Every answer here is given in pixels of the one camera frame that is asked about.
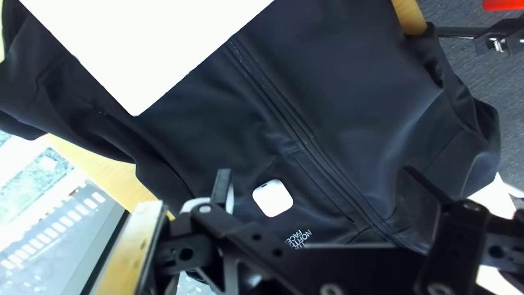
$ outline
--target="zipper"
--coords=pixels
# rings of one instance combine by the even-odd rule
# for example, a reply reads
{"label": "zipper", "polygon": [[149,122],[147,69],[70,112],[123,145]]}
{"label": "zipper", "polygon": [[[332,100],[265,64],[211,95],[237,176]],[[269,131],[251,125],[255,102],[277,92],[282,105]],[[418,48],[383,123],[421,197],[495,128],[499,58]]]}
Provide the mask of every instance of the zipper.
{"label": "zipper", "polygon": [[237,40],[237,36],[231,38],[229,43],[224,46],[233,59],[241,66],[242,74],[247,77],[247,81],[259,90],[260,97],[270,105],[272,113],[277,115],[277,120],[285,127],[285,130],[298,140],[298,143],[303,146],[305,154],[311,161],[311,164],[323,174],[324,181],[332,186],[334,190],[337,190],[341,195],[349,195],[349,199],[344,199],[341,202],[347,202],[355,212],[380,233],[383,238],[406,245],[406,241],[400,241],[400,238],[395,238],[391,235],[391,230],[383,225],[383,220],[378,217],[378,213],[364,200],[362,192],[347,181],[339,169],[332,164],[332,161],[323,153],[323,149],[316,145],[314,136],[308,131],[305,122],[298,115],[298,112],[293,109],[293,105],[285,99],[282,90],[272,82],[272,79],[267,77],[267,74],[262,71],[262,68],[257,64],[255,58],[251,56],[249,50]]}

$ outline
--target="black fabric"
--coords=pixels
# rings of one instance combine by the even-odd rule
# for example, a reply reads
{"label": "black fabric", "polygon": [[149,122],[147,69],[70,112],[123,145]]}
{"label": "black fabric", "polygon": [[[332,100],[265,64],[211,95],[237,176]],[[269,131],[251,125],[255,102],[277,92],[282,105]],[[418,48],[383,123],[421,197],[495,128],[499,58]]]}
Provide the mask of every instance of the black fabric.
{"label": "black fabric", "polygon": [[[396,212],[398,171],[414,168],[459,200],[498,168],[496,112],[452,72],[432,28],[403,36],[388,2],[275,0],[136,118],[28,12],[13,18],[0,110],[136,163],[174,212],[231,168],[236,217],[282,240],[311,231],[308,241],[424,249]],[[277,218],[251,199],[270,179],[295,199]]]}

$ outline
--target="gray fabric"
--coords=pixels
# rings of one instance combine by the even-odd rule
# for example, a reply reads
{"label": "gray fabric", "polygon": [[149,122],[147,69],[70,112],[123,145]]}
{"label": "gray fabric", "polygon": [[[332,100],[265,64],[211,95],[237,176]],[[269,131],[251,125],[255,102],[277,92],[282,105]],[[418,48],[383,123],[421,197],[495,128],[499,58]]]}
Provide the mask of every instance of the gray fabric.
{"label": "gray fabric", "polygon": [[[419,0],[436,27],[490,27],[519,13],[486,13],[480,0]],[[524,54],[477,56],[472,41],[442,40],[442,48],[472,94],[496,107],[503,135],[503,179],[524,190]]]}

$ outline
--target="red object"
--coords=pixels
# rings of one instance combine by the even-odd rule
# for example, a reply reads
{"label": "red object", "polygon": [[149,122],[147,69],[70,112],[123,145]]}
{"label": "red object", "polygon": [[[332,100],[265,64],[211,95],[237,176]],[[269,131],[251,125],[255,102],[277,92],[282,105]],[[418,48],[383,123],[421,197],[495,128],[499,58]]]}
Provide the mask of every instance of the red object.
{"label": "red object", "polygon": [[483,0],[481,7],[486,12],[524,10],[524,0]]}

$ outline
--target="black jacket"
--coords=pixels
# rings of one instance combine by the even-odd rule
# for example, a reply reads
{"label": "black jacket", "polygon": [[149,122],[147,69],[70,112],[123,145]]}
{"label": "black jacket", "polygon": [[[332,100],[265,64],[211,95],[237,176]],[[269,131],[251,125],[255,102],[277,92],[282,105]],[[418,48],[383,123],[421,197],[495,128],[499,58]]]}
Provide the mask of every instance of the black jacket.
{"label": "black jacket", "polygon": [[[432,28],[403,36],[390,2],[275,0],[141,117],[16,0],[3,7],[0,128],[136,163],[174,212],[231,168],[236,215],[282,240],[301,230],[421,248],[396,210],[401,168],[455,200],[495,177],[496,112],[454,74]],[[277,218],[251,199],[269,179],[295,199]]]}

